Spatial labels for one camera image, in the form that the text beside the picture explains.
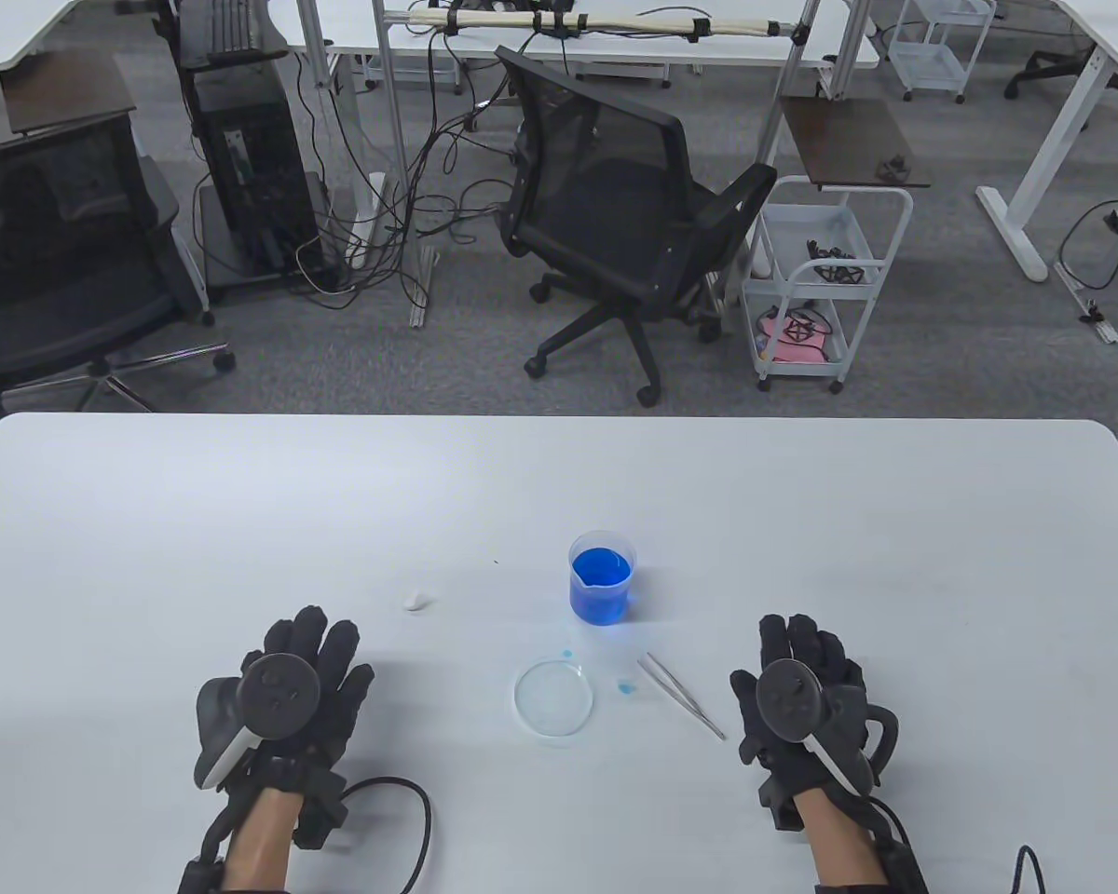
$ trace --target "black glove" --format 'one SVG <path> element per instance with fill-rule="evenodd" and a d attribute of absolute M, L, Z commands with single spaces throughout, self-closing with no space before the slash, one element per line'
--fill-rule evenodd
<path fill-rule="evenodd" d="M 350 670 L 360 634 L 351 621 L 337 621 L 326 630 L 323 609 L 307 606 L 293 621 L 275 622 L 265 635 L 265 650 L 249 652 L 240 664 L 240 674 L 249 665 L 273 652 L 287 652 L 310 664 L 320 677 L 320 706 L 310 722 L 286 740 L 264 741 L 248 767 L 226 781 L 228 801 L 255 799 L 260 787 L 273 786 L 304 796 L 294 844 L 318 850 L 332 829 L 348 816 L 339 801 L 344 779 L 332 767 L 343 755 L 356 729 L 356 714 L 368 695 L 372 665 Z"/>
<path fill-rule="evenodd" d="M 789 625 L 780 615 L 767 615 L 758 625 L 758 631 L 762 636 L 762 669 L 773 660 L 795 658 L 812 668 L 825 688 L 841 683 L 865 688 L 861 667 L 845 658 L 841 640 L 827 630 L 816 629 L 815 621 L 807 615 L 795 615 Z M 832 773 L 815 754 L 797 742 L 780 740 L 767 726 L 758 711 L 758 681 L 754 674 L 736 669 L 729 682 L 746 726 L 746 738 L 738 748 L 742 763 L 749 767 L 755 758 L 758 759 L 765 769 L 770 770 L 786 797 L 823 788 L 831 782 Z"/>
<path fill-rule="evenodd" d="M 310 664 L 320 677 L 320 707 L 311 723 L 287 740 L 262 742 L 258 753 L 273 758 L 304 758 L 325 770 L 337 765 L 356 729 L 368 685 L 372 682 L 372 665 L 361 664 L 348 669 L 360 644 L 360 634 L 351 621 L 337 621 L 328 630 L 323 609 L 307 606 L 293 621 L 275 622 L 265 635 L 265 650 L 249 652 L 240 664 L 240 674 L 253 662 L 273 652 L 290 652 Z"/>

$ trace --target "petri dish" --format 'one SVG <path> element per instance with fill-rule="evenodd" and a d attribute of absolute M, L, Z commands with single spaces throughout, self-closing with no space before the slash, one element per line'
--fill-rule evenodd
<path fill-rule="evenodd" d="M 593 685 L 575 662 L 538 662 L 513 683 L 513 712 L 530 732 L 561 740 L 579 732 L 593 713 Z"/>

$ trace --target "tweezers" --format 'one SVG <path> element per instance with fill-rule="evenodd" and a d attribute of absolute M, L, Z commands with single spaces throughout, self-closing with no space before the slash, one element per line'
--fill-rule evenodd
<path fill-rule="evenodd" d="M 712 721 L 708 719 L 708 715 L 703 712 L 703 707 L 700 707 L 700 702 L 697 702 L 695 697 L 692 696 L 692 694 L 684 688 L 682 683 L 674 677 L 674 674 L 663 667 L 662 662 L 657 660 L 656 657 L 650 652 L 645 654 L 645 658 L 652 660 L 654 667 L 662 672 L 662 677 L 660 674 L 654 672 L 650 665 L 645 664 L 645 662 L 639 658 L 637 659 L 637 667 L 644 669 L 645 676 L 653 679 L 654 685 L 656 685 L 657 688 L 664 691 L 664 693 L 671 696 L 671 698 L 674 698 L 675 703 L 682 706 L 684 711 L 691 714 L 691 716 L 694 716 L 694 719 L 699 720 L 701 724 L 704 724 L 704 726 L 712 730 L 713 735 L 716 735 L 718 740 L 724 741 L 724 733 L 720 731 L 720 727 L 717 726 L 716 723 L 712 723 Z"/>

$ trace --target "white cotton ball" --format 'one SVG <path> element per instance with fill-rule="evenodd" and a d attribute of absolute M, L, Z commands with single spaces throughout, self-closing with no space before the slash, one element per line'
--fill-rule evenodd
<path fill-rule="evenodd" d="M 426 593 L 418 590 L 410 592 L 409 596 L 401 600 L 401 608 L 405 608 L 407 612 L 421 612 L 428 605 L 430 605 L 430 600 L 427 599 Z"/>

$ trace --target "hand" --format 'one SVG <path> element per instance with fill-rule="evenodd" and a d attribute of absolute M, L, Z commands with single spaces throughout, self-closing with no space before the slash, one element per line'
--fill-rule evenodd
<path fill-rule="evenodd" d="M 845 658 L 841 640 L 827 630 L 816 629 L 815 621 L 807 615 L 795 615 L 789 625 L 780 615 L 767 615 L 758 630 L 762 637 L 762 669 L 776 659 L 795 658 L 812 668 L 823 686 L 843 683 L 865 688 L 861 667 Z M 758 711 L 758 681 L 754 674 L 736 669 L 729 682 L 746 726 L 746 738 L 738 748 L 741 762 L 749 767 L 755 758 L 758 759 L 770 770 L 786 797 L 825 786 L 832 774 L 819 759 L 797 742 L 780 740 L 762 720 Z"/>
<path fill-rule="evenodd" d="M 353 622 L 334 622 L 324 638 L 326 626 L 323 609 L 307 606 L 293 621 L 275 622 L 265 635 L 265 650 L 249 652 L 240 664 L 244 674 L 260 656 L 290 652 L 310 664 L 320 677 L 320 706 L 315 716 L 286 740 L 262 742 L 258 749 L 262 757 L 307 758 L 330 770 L 343 755 L 356 729 L 356 714 L 372 682 L 372 665 L 348 669 L 360 644 Z"/>

